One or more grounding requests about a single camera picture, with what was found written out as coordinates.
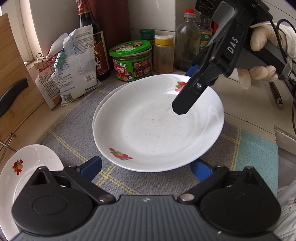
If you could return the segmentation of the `right hand beige glove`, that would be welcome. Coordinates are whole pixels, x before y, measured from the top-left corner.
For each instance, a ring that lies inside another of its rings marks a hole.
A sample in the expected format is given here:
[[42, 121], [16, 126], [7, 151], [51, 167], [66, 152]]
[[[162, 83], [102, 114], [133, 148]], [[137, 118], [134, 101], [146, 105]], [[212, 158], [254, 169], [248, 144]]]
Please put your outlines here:
[[[267, 41], [274, 44], [276, 47], [279, 47], [276, 34], [273, 30], [271, 24], [262, 24], [254, 28], [251, 40], [250, 47], [253, 51], [260, 51]], [[274, 66], [256, 66], [252, 69], [238, 69], [238, 78], [240, 85], [243, 89], [248, 90], [251, 87], [251, 81], [262, 80], [266, 82], [274, 82], [278, 79], [276, 74], [276, 68]]]

